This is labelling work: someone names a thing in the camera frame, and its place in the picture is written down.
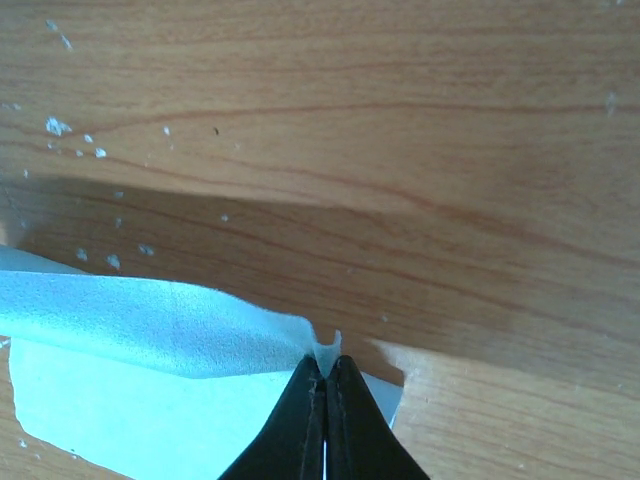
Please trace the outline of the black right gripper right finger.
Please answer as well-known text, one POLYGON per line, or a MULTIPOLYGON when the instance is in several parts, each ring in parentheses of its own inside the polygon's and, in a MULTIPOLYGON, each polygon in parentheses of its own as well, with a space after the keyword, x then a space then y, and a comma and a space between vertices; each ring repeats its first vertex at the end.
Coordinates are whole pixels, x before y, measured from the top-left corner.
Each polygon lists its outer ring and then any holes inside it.
POLYGON ((428 477, 394 436, 351 357, 336 360, 326 379, 326 394, 329 479, 428 477))

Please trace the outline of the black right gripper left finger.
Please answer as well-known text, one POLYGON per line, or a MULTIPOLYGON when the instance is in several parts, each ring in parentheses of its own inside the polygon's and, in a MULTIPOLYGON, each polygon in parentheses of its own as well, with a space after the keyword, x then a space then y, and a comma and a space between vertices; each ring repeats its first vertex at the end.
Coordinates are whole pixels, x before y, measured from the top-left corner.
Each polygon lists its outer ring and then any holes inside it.
POLYGON ((321 479, 326 385, 316 361, 303 358, 264 426, 223 479, 321 479))

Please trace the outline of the light blue cleaning cloth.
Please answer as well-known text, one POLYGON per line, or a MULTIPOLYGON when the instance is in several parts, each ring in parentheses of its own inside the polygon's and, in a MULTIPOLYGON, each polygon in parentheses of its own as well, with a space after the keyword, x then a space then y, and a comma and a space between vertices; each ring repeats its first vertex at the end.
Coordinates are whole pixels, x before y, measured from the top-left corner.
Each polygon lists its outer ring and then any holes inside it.
MULTIPOLYGON (((215 289, 88 274, 10 247, 1 332, 25 431, 149 479, 223 479, 299 362, 313 358, 326 385, 344 355, 306 319, 215 289)), ((399 389, 363 378, 389 426, 399 389)))

